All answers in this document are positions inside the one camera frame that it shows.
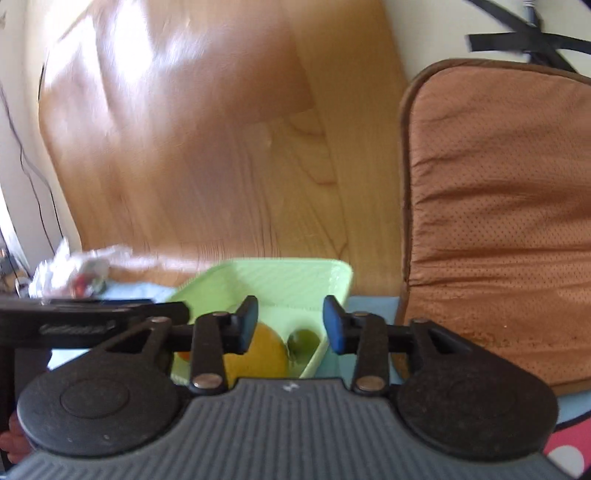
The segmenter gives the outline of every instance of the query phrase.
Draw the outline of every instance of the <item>perforated leather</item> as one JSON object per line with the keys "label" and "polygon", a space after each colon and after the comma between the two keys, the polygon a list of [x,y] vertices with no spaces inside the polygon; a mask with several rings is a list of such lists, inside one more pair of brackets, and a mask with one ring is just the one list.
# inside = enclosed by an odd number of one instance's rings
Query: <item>perforated leather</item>
{"label": "perforated leather", "polygon": [[417,82],[399,321],[430,317],[550,385],[591,378],[591,80],[456,61]]}

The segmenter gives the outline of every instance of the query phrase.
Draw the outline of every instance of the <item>black circular pad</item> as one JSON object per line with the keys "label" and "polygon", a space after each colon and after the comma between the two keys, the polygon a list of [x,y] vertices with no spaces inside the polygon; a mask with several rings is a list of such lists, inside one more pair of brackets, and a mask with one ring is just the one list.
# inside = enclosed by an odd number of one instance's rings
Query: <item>black circular pad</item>
{"label": "black circular pad", "polygon": [[44,450],[101,457],[161,435],[179,406],[172,381],[141,355],[91,351],[34,380],[18,401],[18,417]]}
{"label": "black circular pad", "polygon": [[557,418],[545,383],[501,359],[440,359],[398,391],[398,411],[416,435],[470,460],[515,459],[544,447]]}
{"label": "black circular pad", "polygon": [[61,394],[61,406],[81,419],[102,419],[121,410],[129,401],[129,389],[108,378],[81,380]]}

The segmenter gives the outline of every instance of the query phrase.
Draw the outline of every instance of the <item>wooden chair backrest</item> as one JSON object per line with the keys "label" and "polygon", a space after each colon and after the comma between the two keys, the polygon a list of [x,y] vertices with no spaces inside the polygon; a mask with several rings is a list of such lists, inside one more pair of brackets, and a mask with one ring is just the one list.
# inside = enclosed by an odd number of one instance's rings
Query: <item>wooden chair backrest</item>
{"label": "wooden chair backrest", "polygon": [[157,259],[134,279],[326,257],[395,295],[406,85],[379,0],[96,0],[40,126],[83,248]]}

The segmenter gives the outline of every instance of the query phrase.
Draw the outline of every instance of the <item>white wall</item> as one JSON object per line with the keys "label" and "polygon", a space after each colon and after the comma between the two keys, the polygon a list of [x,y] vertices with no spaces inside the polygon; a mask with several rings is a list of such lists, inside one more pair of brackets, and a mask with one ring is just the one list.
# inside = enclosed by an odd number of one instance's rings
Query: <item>white wall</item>
{"label": "white wall", "polygon": [[[465,0],[384,2],[408,77],[413,77],[435,61],[450,57],[519,59],[512,54],[468,52],[465,34],[493,33],[504,29]],[[522,13],[522,0],[497,2],[517,14]],[[88,3],[90,0],[0,1],[0,15],[3,8],[8,9],[7,27],[4,31],[0,30],[0,77],[7,88],[27,153],[46,173],[58,203],[64,233],[74,245],[79,245],[80,242],[76,227],[39,134],[37,89],[47,50]],[[591,11],[579,0],[538,0],[538,9],[545,20],[546,31],[591,40]],[[591,76],[591,56],[572,52],[563,54],[581,73]],[[50,254],[50,250],[40,228],[37,204],[32,197],[28,180],[20,171],[18,148],[10,139],[2,115],[0,186],[22,249],[29,262],[35,264]],[[59,234],[55,221],[52,220],[47,192],[40,182],[36,182],[35,186],[40,192],[51,238],[56,243]],[[1,203],[0,224],[3,224]]]}
{"label": "white wall", "polygon": [[[35,149],[31,140],[33,127],[28,110],[25,108],[27,98],[23,85],[26,83],[24,71],[25,59],[25,13],[26,2],[22,0],[3,0],[0,3],[0,15],[6,12],[5,28],[0,30],[0,80],[4,85],[8,102],[10,103],[12,118],[24,142],[27,154],[34,158]],[[0,207],[0,221],[9,247],[19,254],[20,248],[30,264],[35,264],[51,255],[51,248],[41,227],[39,209],[35,201],[29,180],[21,170],[20,149],[14,140],[4,111],[0,111],[0,189],[5,204]],[[41,198],[46,200],[38,183],[35,188]],[[6,221],[6,210],[10,214],[14,231]],[[58,240],[58,236],[51,229],[50,210],[44,208],[50,238]],[[15,243],[14,233],[18,236],[20,245]]]}

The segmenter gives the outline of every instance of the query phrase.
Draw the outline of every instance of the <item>green tray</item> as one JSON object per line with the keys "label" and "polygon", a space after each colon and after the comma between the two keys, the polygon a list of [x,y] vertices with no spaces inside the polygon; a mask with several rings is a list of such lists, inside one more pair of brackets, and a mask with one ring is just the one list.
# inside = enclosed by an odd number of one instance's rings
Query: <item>green tray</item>
{"label": "green tray", "polygon": [[[320,338],[320,345],[300,375],[310,378],[328,347],[322,321],[324,297],[334,295],[343,304],[352,278],[351,266],[338,260],[238,259],[209,269],[181,287],[168,301],[185,302],[193,323],[204,313],[233,312],[244,297],[255,295],[259,301],[259,321],[275,330],[284,342],[298,329],[310,329]],[[186,384],[188,363],[176,359],[171,376],[175,382]]]}

